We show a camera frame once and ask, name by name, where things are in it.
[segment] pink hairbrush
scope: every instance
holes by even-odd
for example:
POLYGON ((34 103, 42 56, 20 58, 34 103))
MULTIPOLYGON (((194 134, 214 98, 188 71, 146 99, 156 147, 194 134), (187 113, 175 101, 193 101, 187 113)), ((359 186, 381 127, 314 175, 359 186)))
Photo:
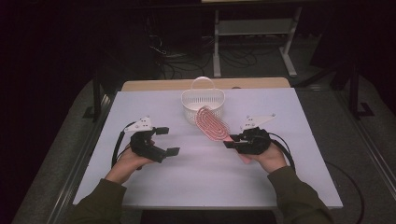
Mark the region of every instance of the pink hairbrush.
MULTIPOLYGON (((233 142, 233 139, 229 134, 228 125, 216 117, 208 106, 203 106, 198 110, 195 117, 195 123, 210 140, 233 142)), ((251 159, 241 154, 238 154, 238 156, 245 164, 248 164, 251 161, 251 159)))

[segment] table leg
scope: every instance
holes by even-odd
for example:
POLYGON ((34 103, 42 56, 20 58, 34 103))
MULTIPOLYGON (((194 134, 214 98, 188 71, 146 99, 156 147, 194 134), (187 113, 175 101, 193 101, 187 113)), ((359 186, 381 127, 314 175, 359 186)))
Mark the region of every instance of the table leg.
POLYGON ((291 59, 289 57, 289 49, 291 45, 291 41, 294 38, 294 33, 297 28, 298 20, 300 19, 300 14, 301 14, 301 7, 298 7, 294 13, 293 20, 290 24, 290 29, 288 33, 288 40, 286 41, 286 44, 284 47, 280 47, 280 54, 282 55, 283 62, 286 65, 286 68, 288 69, 289 76, 290 77, 297 77, 296 70, 294 69, 293 63, 291 62, 291 59))

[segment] person's left hand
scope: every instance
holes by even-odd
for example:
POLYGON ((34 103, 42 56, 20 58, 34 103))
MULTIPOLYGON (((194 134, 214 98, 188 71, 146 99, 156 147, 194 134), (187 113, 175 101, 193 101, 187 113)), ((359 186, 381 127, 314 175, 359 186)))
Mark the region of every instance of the person's left hand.
POLYGON ((123 184, 125 181, 129 179, 131 174, 139 167, 153 163, 154 161, 149 160, 144 157, 140 157, 136 155, 131 150, 131 146, 128 144, 126 146, 126 150, 122 153, 119 160, 116 164, 111 168, 110 172, 106 175, 105 179, 118 183, 123 184))

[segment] hairbrush bristles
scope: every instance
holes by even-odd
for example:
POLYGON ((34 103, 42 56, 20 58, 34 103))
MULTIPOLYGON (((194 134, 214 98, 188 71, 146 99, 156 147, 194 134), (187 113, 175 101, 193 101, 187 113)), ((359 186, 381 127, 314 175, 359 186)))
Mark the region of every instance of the hairbrush bristles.
POLYGON ((216 117, 208 106, 198 110, 195 123, 210 140, 222 141, 230 136, 227 124, 216 117))

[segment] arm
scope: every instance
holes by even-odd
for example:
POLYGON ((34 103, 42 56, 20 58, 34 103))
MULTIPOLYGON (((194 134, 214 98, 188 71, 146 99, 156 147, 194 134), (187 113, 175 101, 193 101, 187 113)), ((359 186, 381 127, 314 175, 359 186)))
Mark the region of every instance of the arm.
POLYGON ((139 157, 132 150, 125 150, 104 179, 73 210, 68 223, 120 223, 125 181, 138 168, 153 161, 139 157))
POLYGON ((269 173, 276 191, 277 206, 285 223, 333 223, 332 215, 317 192, 302 182, 286 164, 282 151, 271 144, 261 155, 246 155, 269 173))

